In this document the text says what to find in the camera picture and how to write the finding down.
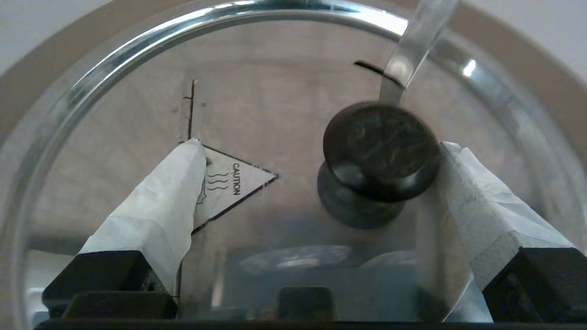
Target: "stainless steel rim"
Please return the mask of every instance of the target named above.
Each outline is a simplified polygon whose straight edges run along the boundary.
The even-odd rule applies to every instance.
[[[23,252],[26,224],[45,174],[63,142],[97,99],[138,65],[183,41],[244,23],[297,19],[351,26],[397,41],[407,19],[357,2],[336,0],[243,0],[192,11],[160,23],[103,58],[52,107],[28,114],[0,151],[0,228],[4,278],[0,292],[12,303],[14,328],[24,320]],[[432,60],[462,78],[508,128],[531,161],[552,223],[571,223],[566,233],[582,251],[587,217],[583,165],[548,110],[481,49],[447,31],[430,53]]]

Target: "caution label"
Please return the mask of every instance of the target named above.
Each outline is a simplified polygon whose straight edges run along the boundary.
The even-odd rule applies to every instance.
[[[207,166],[194,214],[194,228],[221,217],[279,176],[204,146]]]

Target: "glass surface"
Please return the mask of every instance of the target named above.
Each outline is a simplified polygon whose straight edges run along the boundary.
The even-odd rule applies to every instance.
[[[193,235],[177,285],[180,318],[272,319],[280,290],[304,286],[330,290],[337,320],[441,321],[469,269],[454,228],[428,211],[433,201],[425,194],[389,225],[359,230],[332,218],[316,191],[330,118],[379,98],[381,78],[352,63],[384,66],[392,49],[342,26],[279,21],[165,51],[107,92],[70,136],[45,180],[32,241],[75,254],[179,142],[198,137],[279,179]],[[403,106],[541,212],[524,154],[459,80],[425,62]]]

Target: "white wall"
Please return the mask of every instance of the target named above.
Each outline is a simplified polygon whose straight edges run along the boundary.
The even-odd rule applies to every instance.
[[[0,0],[0,76],[28,52],[111,0]]]
[[[587,86],[586,0],[465,0],[521,32]]]

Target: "paper towel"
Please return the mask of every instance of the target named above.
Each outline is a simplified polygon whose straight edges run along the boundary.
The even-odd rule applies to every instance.
[[[191,245],[205,170],[206,156],[199,140],[176,147],[106,218],[79,253],[141,251],[171,292]]]
[[[483,290],[520,247],[573,247],[468,148],[440,145],[445,162],[438,176],[440,194],[457,223],[477,284]]]

